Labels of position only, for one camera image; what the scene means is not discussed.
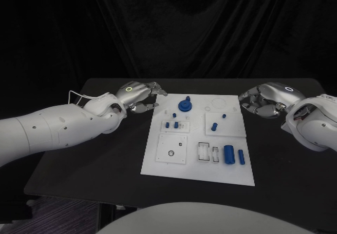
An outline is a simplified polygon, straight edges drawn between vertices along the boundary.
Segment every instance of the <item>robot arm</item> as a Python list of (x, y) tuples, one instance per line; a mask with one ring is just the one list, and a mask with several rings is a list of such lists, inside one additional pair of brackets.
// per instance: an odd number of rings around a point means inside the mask
[(155, 94), (168, 96), (158, 83), (127, 83), (113, 95), (91, 99), (84, 107), (76, 104), (50, 107), (29, 115), (0, 120), (0, 166), (42, 151), (68, 148), (112, 133), (132, 113), (152, 110), (158, 103), (140, 101)]
[(337, 98), (323, 94), (306, 98), (302, 92), (281, 83), (266, 83), (250, 89), (240, 100), (251, 98), (244, 108), (266, 118), (287, 112), (281, 128), (312, 150), (337, 151)]

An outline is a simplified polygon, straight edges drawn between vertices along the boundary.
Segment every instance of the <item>small blue part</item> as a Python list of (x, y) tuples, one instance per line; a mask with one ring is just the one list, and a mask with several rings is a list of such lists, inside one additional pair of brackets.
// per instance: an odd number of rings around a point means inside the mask
[(179, 102), (178, 108), (181, 111), (188, 112), (192, 110), (192, 99), (191, 96), (186, 97), (186, 100)]
[(225, 163), (235, 164), (234, 146), (233, 145), (227, 145), (224, 147), (224, 153), (225, 153)]
[(241, 159), (241, 165), (245, 165), (245, 157), (244, 157), (244, 150), (238, 150), (240, 153), (240, 159)]
[(218, 123), (214, 123), (212, 131), (217, 131)]

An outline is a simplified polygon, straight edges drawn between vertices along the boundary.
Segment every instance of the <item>cable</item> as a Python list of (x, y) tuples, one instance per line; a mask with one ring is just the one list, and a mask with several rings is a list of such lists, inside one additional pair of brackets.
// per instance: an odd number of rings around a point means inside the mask
[(87, 95), (81, 95), (81, 94), (78, 94), (77, 92), (74, 92), (73, 90), (70, 91), (70, 95), (68, 95), (68, 104), (71, 104), (71, 93), (76, 93), (78, 96), (81, 96), (81, 99), (83, 98), (87, 98), (87, 99), (94, 99), (94, 98), (101, 98), (104, 95), (107, 95), (109, 94), (109, 92), (107, 93), (104, 93), (101, 96), (99, 96), (99, 97), (91, 97), (91, 96), (87, 96)]

